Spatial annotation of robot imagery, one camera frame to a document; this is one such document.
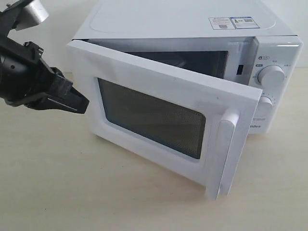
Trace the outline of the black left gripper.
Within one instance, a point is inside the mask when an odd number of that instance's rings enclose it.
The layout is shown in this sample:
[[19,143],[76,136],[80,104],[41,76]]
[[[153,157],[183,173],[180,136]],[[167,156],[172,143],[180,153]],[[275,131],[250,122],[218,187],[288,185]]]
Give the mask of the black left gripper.
[[61,110],[84,114],[90,101],[56,67],[42,59],[33,42],[0,43],[0,97],[7,105],[33,110]]

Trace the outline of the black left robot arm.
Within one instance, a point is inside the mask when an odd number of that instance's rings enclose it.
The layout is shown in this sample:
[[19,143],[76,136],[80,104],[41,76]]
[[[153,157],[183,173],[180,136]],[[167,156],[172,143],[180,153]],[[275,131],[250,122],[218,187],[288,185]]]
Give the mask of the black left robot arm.
[[48,16],[39,0],[19,0],[0,13],[0,97],[12,107],[84,114],[89,100],[58,68],[46,64],[44,50],[8,37],[11,30],[37,26]]

